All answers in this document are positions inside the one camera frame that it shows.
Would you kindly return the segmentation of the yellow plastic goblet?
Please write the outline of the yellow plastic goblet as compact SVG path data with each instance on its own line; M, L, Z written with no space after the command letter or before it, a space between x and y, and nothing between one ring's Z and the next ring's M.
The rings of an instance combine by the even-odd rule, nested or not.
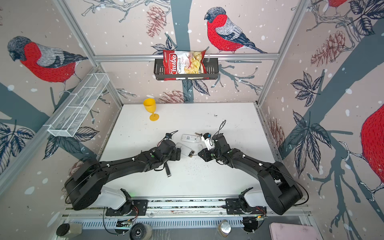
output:
M150 115L150 120L151 121L157 121L159 119L159 115L156 114L156 101L152 98L148 98L146 99L144 102L143 102L143 105L146 109L147 112L149 112L151 115Z

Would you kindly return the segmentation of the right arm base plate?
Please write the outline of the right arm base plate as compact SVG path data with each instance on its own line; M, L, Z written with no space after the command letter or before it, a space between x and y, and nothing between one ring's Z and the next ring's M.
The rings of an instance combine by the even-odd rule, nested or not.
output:
M222 206L227 215L266 215L267 208L263 206L250 207L246 202L239 199L225 199Z

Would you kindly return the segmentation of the grey small remote control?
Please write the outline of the grey small remote control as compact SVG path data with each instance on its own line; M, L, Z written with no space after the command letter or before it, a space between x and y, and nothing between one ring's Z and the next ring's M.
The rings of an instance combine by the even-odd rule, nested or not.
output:
M185 146L181 143L177 143L176 148L181 150L182 155L189 157L189 158L193 157L195 154L195 151L193 149L191 149L188 146Z

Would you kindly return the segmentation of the black wall basket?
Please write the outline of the black wall basket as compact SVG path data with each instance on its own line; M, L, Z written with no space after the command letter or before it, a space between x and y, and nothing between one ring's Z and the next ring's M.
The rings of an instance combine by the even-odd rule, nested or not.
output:
M177 74L166 75L162 59L155 59L154 76L158 81L162 80L216 80L219 76L218 58L204 58L205 74Z

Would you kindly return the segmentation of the grey cylinder can left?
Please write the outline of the grey cylinder can left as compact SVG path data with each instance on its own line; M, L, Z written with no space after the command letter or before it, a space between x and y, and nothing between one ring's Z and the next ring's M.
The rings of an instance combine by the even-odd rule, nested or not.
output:
M56 235L60 238L73 238L82 233L83 226L79 223L64 223L58 226Z

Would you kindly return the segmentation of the silver topped jar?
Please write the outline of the silver topped jar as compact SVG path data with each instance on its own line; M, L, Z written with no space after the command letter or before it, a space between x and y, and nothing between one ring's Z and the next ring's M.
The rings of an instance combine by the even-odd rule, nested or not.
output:
M232 226L227 220L222 220L218 224L218 232L221 234L222 237L226 238L229 236L229 234L232 231Z

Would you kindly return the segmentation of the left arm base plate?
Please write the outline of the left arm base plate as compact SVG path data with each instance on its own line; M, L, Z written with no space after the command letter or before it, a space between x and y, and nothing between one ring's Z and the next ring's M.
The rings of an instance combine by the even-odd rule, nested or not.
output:
M105 215L107 217L145 216L148 203L148 200L129 200L117 210L107 208Z

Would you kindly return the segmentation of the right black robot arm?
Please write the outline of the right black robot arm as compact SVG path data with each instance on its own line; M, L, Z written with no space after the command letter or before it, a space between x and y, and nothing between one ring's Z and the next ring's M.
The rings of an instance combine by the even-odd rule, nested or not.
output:
M299 184L292 178L284 164L263 162L231 148L223 134L201 136L206 147L198 153L205 162L215 160L230 168L241 170L256 178L262 189L267 206L283 215L303 198Z

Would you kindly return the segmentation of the red cassava chips bag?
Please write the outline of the red cassava chips bag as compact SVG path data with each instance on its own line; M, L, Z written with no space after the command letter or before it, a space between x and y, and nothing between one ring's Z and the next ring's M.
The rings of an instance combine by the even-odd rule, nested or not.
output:
M203 58L206 51L187 52L163 50L165 75L201 75L206 74Z

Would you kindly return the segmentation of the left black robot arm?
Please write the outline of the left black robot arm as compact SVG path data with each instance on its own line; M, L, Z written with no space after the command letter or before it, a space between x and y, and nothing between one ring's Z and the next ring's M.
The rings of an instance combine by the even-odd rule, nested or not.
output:
M181 149L171 140L163 140L158 147L121 160L99 162L90 159L69 177L65 189L73 209L80 211L102 197L102 189L108 182L135 173L157 170L168 161L180 159Z

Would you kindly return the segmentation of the white remote control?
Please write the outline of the white remote control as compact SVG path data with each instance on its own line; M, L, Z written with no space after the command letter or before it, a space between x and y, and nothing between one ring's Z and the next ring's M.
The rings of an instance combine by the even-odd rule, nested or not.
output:
M187 143L199 143L201 141L201 137L197 136L197 135L183 134L181 136L181 141L182 142L187 142Z

